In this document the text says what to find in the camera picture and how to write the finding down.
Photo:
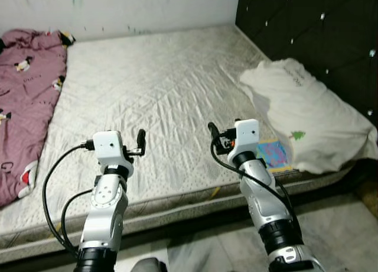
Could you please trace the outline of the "grey robot left leg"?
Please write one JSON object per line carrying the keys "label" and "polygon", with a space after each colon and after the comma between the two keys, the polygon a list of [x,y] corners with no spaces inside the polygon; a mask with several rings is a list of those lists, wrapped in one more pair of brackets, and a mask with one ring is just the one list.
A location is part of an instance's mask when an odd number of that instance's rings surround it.
{"label": "grey robot left leg", "polygon": [[168,272],[167,265],[158,258],[149,257],[137,261],[130,272]]}

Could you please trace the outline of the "dark tufted headboard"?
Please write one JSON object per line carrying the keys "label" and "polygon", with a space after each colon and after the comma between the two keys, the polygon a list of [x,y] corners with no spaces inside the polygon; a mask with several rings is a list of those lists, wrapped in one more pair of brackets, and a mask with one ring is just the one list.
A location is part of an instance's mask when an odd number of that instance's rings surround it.
{"label": "dark tufted headboard", "polygon": [[239,0],[235,24],[270,60],[297,60],[378,122],[378,0]]}

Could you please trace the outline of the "shaggy brown white rug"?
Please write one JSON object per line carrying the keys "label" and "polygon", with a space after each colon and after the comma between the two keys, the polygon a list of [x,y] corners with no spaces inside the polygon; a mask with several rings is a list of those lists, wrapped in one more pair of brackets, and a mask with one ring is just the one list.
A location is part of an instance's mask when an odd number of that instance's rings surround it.
{"label": "shaggy brown white rug", "polygon": [[364,180],[356,188],[356,195],[373,217],[378,219],[378,182],[372,179]]}

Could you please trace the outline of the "cream pillow with green tree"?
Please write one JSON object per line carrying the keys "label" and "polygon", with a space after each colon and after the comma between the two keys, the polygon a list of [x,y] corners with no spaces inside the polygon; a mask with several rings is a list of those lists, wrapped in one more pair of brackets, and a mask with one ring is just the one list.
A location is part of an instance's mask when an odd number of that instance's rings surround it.
{"label": "cream pillow with green tree", "polygon": [[378,158],[376,127],[295,59],[262,61],[239,81],[295,170],[324,174]]}

